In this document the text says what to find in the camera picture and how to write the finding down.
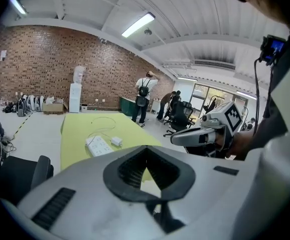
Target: fluorescent ceiling light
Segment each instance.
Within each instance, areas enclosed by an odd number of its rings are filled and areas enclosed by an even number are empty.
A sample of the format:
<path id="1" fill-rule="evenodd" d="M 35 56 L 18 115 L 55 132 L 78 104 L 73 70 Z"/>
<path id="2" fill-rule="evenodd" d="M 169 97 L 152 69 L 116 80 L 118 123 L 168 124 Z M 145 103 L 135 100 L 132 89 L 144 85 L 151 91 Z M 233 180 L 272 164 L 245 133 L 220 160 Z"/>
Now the fluorescent ceiling light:
<path id="1" fill-rule="evenodd" d="M 254 100 L 256 100 L 256 98 L 255 97 L 253 97 L 253 96 L 251 96 L 251 95 L 249 95 L 249 94 L 246 94 L 246 93 L 243 93 L 243 92 L 241 92 L 241 91 L 236 91 L 238 94 L 241 94 L 241 95 L 244 95 L 244 96 L 247 96 L 247 97 L 249 97 L 249 98 L 253 98 Z"/>
<path id="2" fill-rule="evenodd" d="M 26 15 L 27 14 L 26 11 L 25 11 L 25 9 L 24 9 L 24 7 L 19 3 L 18 0 L 9 0 L 9 1 L 17 8 L 17 10 L 21 14 L 23 14 L 23 15 Z"/>
<path id="3" fill-rule="evenodd" d="M 125 32 L 123 32 L 121 35 L 125 38 L 130 36 L 133 32 L 137 31 L 144 25 L 152 22 L 155 19 L 155 16 L 151 14 L 150 12 L 147 13 L 145 16 L 137 20 L 135 23 L 133 23 Z"/>
<path id="4" fill-rule="evenodd" d="M 189 78 L 183 78 L 183 77 L 178 77 L 178 79 L 182 79 L 182 80 L 189 80 L 189 81 L 194 81 L 194 82 L 197 82 L 197 80 L 195 79 L 189 79 Z"/>

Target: brick wall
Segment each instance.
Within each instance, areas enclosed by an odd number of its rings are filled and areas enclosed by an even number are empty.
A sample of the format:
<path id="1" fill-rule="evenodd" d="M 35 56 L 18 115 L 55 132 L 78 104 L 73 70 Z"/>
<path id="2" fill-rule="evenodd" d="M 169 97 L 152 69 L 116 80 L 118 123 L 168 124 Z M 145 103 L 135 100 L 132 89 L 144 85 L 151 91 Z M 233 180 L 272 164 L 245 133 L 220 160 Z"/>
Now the brick wall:
<path id="1" fill-rule="evenodd" d="M 147 61 L 93 35 L 51 26 L 0 28 L 0 93 L 13 99 L 15 92 L 69 99 L 70 83 L 77 65 L 85 66 L 82 103 L 118 108 L 119 96 L 134 99 L 136 81 L 147 71 L 162 76 L 151 99 L 173 90 L 174 82 Z"/>

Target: black camera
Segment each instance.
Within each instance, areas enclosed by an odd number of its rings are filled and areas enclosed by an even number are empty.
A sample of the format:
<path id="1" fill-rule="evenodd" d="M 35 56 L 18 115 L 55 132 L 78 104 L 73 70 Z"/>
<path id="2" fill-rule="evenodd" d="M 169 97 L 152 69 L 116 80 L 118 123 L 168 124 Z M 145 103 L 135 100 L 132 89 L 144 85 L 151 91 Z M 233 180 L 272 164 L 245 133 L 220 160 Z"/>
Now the black camera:
<path id="1" fill-rule="evenodd" d="M 286 40 L 268 35 L 267 37 L 263 37 L 263 43 L 260 46 L 260 56 L 259 61 L 267 62 L 266 65 L 270 65 L 274 59 L 278 58 L 285 46 Z"/>

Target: white t-shirt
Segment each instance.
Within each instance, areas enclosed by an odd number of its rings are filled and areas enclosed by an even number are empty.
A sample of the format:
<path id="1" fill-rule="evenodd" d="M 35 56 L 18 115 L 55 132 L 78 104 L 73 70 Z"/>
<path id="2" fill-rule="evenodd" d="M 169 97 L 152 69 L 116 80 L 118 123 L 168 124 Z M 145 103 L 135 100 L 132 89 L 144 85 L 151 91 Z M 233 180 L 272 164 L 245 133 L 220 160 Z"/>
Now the white t-shirt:
<path id="1" fill-rule="evenodd" d="M 137 82 L 136 82 L 136 85 L 138 87 L 140 87 L 141 85 L 142 86 L 146 86 L 148 87 L 148 90 L 149 90 L 149 93 L 148 95 L 146 96 L 146 99 L 150 100 L 150 92 L 151 90 L 154 88 L 154 86 L 158 83 L 158 80 L 157 79 L 148 79 L 146 77 L 144 78 L 140 78 Z"/>

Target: charger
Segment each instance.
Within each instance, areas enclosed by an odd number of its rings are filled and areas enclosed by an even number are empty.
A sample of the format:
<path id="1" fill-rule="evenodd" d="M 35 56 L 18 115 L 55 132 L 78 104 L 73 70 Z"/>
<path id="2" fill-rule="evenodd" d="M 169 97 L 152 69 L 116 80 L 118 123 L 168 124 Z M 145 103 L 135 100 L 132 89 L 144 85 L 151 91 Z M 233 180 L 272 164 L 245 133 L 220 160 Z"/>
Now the charger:
<path id="1" fill-rule="evenodd" d="M 118 138 L 118 137 L 112 137 L 111 144 L 113 144 L 117 147 L 121 147 L 123 145 L 123 140 L 121 138 Z"/>

